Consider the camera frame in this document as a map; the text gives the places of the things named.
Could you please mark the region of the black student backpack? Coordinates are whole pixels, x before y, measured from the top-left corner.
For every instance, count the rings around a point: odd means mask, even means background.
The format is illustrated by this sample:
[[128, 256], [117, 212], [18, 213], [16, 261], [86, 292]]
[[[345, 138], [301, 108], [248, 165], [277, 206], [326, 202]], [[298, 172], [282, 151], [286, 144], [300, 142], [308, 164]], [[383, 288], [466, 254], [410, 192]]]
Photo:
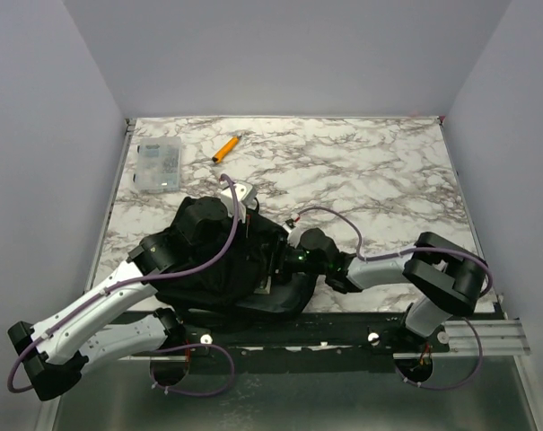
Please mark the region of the black student backpack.
[[156, 298], [176, 310], [198, 309], [256, 321], [279, 321], [300, 314], [310, 301], [318, 276], [293, 274], [274, 283], [269, 295], [254, 289], [264, 280], [262, 246], [284, 227], [258, 214], [246, 238], [219, 198], [186, 197], [171, 224], [140, 242], [135, 260], [152, 283]]

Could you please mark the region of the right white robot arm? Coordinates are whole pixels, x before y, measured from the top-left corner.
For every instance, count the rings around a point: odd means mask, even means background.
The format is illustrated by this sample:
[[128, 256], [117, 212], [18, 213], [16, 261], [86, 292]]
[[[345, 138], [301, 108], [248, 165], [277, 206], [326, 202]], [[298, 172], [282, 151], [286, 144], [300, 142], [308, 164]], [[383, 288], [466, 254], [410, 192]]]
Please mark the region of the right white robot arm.
[[426, 345], [450, 317], [471, 316], [494, 282], [483, 259], [432, 232], [421, 233], [403, 251], [362, 257], [340, 251], [332, 238], [313, 228], [300, 234], [295, 245], [280, 245], [268, 268], [280, 280], [295, 273], [324, 276], [327, 285], [341, 294], [376, 286], [415, 286], [423, 298], [407, 308], [396, 332], [398, 344], [409, 352]]

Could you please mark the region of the dark green book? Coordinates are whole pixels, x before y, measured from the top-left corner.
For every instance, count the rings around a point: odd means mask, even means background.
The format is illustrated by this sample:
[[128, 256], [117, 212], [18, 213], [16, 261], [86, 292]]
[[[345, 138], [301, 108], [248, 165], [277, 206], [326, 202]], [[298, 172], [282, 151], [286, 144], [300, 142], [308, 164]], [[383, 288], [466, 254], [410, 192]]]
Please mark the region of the dark green book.
[[254, 293], [257, 295], [269, 295], [271, 292], [272, 277], [266, 277], [260, 284], [260, 286], [254, 289]]

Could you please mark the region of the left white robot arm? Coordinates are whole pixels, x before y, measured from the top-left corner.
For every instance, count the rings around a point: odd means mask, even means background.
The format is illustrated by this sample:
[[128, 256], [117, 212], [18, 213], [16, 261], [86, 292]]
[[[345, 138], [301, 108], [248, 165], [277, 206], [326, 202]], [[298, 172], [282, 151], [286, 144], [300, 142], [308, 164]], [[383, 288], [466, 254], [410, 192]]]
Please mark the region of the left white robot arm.
[[190, 198], [171, 224], [144, 237], [99, 285], [44, 321], [8, 336], [40, 400], [72, 389], [89, 369], [143, 351], [176, 353], [176, 309], [231, 314], [259, 285], [256, 199]]

